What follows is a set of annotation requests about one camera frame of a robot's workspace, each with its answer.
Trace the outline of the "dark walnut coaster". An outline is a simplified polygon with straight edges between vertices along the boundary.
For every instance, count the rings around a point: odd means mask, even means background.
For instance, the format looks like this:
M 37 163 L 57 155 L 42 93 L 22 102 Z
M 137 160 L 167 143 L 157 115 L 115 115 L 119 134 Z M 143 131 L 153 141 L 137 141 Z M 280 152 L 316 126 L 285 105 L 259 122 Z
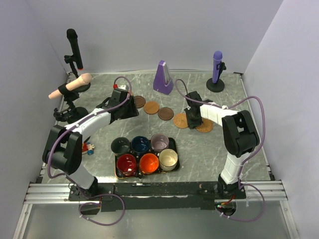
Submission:
M 140 109 L 145 105 L 146 100 L 142 96 L 135 96 L 135 103 L 136 103 L 137 109 Z
M 174 112 L 171 108 L 163 107 L 163 108 L 160 108 L 158 111 L 158 117 L 161 120 L 170 120 L 173 118 L 173 116 L 174 116 Z

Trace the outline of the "woven rattan coaster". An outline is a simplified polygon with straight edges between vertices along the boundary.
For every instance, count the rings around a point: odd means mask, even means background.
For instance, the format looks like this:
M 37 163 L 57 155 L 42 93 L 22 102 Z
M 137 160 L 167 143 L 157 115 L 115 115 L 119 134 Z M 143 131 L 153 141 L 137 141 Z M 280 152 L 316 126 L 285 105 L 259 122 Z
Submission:
M 173 118 L 173 123 L 178 128 L 187 128 L 187 118 L 185 113 L 176 114 Z
M 202 124 L 195 128 L 199 132 L 207 133 L 213 129 L 213 121 L 202 118 Z

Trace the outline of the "woven rattan coaster front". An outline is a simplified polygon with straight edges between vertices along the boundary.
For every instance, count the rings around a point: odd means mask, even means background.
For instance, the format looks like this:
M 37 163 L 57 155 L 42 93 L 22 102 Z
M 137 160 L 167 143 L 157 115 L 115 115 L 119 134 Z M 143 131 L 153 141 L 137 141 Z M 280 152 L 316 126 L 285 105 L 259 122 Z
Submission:
M 195 128 L 199 132 L 207 133 L 213 129 L 213 121 L 202 118 L 202 124 Z

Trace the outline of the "dark green cup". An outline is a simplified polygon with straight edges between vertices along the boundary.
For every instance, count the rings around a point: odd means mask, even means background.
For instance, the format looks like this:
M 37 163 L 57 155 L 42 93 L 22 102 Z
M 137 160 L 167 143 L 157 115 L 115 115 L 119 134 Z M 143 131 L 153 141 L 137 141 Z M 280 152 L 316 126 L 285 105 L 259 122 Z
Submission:
M 130 141 L 126 137 L 118 137 L 111 143 L 111 151 L 116 155 L 120 156 L 126 154 L 130 150 Z

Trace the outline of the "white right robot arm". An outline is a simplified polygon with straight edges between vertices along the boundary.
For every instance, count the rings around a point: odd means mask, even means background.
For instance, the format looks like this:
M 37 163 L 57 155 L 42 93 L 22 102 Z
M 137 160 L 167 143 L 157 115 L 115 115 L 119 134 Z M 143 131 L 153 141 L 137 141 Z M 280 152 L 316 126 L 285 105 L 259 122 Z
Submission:
M 184 111 L 190 129 L 200 127 L 205 119 L 222 127 L 227 158 L 218 177 L 217 191 L 222 198 L 229 198 L 241 188 L 243 167 L 260 144 L 251 114 L 247 110 L 235 111 L 215 102 L 203 102 L 196 91 L 184 97 L 188 104 Z

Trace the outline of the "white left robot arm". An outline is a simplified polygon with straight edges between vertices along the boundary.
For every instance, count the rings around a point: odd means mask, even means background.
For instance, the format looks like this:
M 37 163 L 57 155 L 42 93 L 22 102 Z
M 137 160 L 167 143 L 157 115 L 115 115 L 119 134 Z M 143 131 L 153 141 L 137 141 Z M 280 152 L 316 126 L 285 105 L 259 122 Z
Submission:
M 98 180 L 82 164 L 82 144 L 101 128 L 116 120 L 139 115 L 136 101 L 128 91 L 116 88 L 112 95 L 80 120 L 66 126 L 55 125 L 50 130 L 42 160 L 47 168 L 58 169 L 81 188 L 87 200 L 98 196 Z

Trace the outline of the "black arm base beam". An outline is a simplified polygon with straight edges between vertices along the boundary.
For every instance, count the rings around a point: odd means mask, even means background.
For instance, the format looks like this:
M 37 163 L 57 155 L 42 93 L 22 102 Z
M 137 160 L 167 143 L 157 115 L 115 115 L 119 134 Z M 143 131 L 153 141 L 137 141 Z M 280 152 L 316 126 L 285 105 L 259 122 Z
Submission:
M 99 183 L 96 196 L 82 196 L 76 186 L 70 188 L 70 202 L 101 203 L 102 212 L 122 209 L 120 196 L 126 210 L 200 208 L 214 210 L 215 203 L 234 199 L 245 199 L 244 189 L 235 186 L 226 189 L 216 181 L 204 182 L 147 182 L 147 183 Z

